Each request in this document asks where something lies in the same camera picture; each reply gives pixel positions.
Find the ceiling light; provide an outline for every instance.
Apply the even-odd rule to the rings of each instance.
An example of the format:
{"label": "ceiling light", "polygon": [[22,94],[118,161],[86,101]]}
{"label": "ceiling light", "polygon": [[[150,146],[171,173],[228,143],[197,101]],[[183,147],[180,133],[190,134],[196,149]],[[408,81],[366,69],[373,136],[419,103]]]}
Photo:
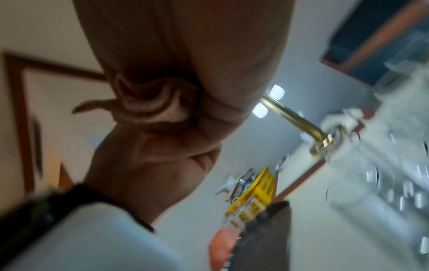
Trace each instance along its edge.
{"label": "ceiling light", "polygon": [[269,92],[269,95],[275,98],[276,100],[280,100],[285,95],[285,90],[279,85],[274,85],[271,91]]}
{"label": "ceiling light", "polygon": [[258,118],[263,118],[268,114],[268,108],[266,108],[263,104],[258,103],[252,111]]}

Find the metal pipe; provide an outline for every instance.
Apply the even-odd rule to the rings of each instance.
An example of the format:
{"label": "metal pipe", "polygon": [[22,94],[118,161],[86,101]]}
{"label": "metal pipe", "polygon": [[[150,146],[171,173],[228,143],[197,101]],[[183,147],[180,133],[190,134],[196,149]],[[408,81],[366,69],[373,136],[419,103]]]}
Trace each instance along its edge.
{"label": "metal pipe", "polygon": [[314,138],[316,142],[322,143],[328,137],[328,135],[325,134],[316,125],[301,117],[293,110],[290,110],[286,106],[282,105],[270,95],[264,94],[261,98],[261,103],[269,109],[273,110],[276,114],[283,117],[296,128],[309,134],[312,138]]}

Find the black wristwatch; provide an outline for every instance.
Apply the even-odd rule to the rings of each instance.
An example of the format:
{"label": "black wristwatch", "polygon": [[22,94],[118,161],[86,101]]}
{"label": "black wristwatch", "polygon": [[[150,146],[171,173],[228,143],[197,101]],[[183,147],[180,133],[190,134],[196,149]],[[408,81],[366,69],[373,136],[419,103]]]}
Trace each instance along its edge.
{"label": "black wristwatch", "polygon": [[[79,206],[96,202],[118,206],[97,191],[84,184],[78,184],[67,193],[28,201],[0,217],[0,268],[52,229],[71,211]],[[154,232],[149,224],[133,218],[141,226]]]}

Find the yellow basket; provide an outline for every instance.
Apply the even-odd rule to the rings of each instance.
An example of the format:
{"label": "yellow basket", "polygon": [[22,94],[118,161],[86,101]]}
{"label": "yellow basket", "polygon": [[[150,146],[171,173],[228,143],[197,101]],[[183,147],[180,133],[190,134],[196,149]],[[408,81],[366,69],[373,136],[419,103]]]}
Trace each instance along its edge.
{"label": "yellow basket", "polygon": [[[274,184],[274,177],[270,174],[268,168],[265,167],[252,183],[251,187],[228,208],[226,215],[235,212],[238,204],[243,205],[251,196],[267,206],[272,200]],[[252,208],[254,215],[257,215],[260,211],[260,208]]]}

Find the red object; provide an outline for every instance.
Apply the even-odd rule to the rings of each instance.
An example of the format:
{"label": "red object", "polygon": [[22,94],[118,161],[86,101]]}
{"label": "red object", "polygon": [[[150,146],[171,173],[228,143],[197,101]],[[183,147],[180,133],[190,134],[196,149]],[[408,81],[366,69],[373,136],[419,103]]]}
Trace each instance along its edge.
{"label": "red object", "polygon": [[233,227],[222,227],[213,237],[209,245],[210,266],[212,271],[219,271],[229,259],[236,245],[239,234]]}

